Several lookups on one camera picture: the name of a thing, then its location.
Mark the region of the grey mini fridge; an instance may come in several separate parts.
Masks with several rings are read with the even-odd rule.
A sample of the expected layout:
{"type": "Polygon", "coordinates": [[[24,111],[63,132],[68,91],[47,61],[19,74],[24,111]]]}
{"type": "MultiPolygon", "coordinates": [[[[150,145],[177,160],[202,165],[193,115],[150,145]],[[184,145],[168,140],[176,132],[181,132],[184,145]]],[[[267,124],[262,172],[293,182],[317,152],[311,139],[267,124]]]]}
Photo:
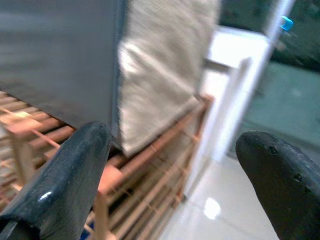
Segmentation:
{"type": "Polygon", "coordinates": [[[0,90],[121,145],[118,45],[127,0],[0,0],[0,90]]]}

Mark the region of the white door post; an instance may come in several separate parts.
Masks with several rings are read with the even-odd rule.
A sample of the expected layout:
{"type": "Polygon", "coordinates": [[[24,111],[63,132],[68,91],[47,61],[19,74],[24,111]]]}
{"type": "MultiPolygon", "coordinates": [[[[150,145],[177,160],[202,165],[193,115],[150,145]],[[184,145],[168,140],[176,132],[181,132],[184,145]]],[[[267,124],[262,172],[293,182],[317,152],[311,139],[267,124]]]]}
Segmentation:
{"type": "Polygon", "coordinates": [[[203,90],[217,96],[208,111],[202,137],[183,194],[190,197],[210,163],[220,163],[238,130],[255,88],[283,32],[296,0],[273,0],[262,32],[220,25],[206,58],[203,90]]]}

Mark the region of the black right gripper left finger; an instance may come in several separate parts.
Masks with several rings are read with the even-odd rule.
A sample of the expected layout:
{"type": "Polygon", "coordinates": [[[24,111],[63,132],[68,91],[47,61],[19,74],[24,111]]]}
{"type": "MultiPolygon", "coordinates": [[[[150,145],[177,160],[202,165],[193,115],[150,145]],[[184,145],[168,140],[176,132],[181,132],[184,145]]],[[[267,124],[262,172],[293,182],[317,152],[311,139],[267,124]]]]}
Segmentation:
{"type": "Polygon", "coordinates": [[[111,141],[102,122],[77,129],[0,212],[0,240],[80,240],[111,141]]]}

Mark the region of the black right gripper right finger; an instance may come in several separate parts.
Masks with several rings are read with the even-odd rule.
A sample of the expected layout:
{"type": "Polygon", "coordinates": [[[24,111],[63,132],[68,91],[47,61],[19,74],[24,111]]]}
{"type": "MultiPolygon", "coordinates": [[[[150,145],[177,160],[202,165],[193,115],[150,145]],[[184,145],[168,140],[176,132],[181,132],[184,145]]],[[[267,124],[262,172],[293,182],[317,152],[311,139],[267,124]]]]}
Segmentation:
{"type": "Polygon", "coordinates": [[[320,240],[320,164],[263,131],[242,133],[235,151],[279,240],[320,240]]]}

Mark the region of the wooden slatted rack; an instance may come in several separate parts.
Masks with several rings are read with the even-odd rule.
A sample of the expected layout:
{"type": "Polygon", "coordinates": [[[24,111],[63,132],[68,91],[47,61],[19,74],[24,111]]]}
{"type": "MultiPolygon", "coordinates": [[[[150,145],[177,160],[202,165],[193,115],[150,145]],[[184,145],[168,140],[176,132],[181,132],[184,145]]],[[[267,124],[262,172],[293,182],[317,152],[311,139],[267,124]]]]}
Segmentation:
{"type": "MultiPolygon", "coordinates": [[[[183,190],[213,105],[202,96],[189,112],[133,156],[110,143],[93,205],[80,240],[155,240],[183,190]]],[[[28,117],[7,111],[6,142],[13,156],[0,156],[0,213],[77,129],[44,112],[28,117]]]]}

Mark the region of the beige woven cover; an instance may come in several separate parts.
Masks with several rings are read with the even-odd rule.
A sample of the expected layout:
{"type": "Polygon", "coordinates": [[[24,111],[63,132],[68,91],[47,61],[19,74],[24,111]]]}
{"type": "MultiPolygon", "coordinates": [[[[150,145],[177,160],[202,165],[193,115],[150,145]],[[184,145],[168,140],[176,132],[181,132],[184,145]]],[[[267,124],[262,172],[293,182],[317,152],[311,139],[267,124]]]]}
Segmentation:
{"type": "Polygon", "coordinates": [[[127,157],[197,103],[222,0],[128,0],[118,46],[120,145],[127,157]]]}

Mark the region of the green tinted glass door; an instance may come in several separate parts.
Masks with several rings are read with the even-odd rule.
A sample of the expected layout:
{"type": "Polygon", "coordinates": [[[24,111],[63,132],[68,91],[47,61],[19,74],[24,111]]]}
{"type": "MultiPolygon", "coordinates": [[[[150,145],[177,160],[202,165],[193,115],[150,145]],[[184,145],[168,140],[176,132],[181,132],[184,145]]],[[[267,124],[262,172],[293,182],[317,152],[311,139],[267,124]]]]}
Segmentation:
{"type": "MultiPolygon", "coordinates": [[[[222,0],[220,24],[261,33],[273,0],[222,0]]],[[[237,133],[265,131],[320,153],[320,0],[296,0],[237,133]]]]}

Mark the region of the blue plastic clip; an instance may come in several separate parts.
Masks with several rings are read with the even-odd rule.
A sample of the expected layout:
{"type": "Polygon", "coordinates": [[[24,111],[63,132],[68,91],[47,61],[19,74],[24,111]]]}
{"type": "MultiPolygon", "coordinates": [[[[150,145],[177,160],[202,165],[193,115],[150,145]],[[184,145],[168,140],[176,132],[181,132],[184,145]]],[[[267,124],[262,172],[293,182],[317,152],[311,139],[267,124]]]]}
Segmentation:
{"type": "Polygon", "coordinates": [[[280,28],[285,31],[288,32],[292,29],[294,25],[294,22],[287,16],[281,16],[281,23],[280,23],[280,28]]]}

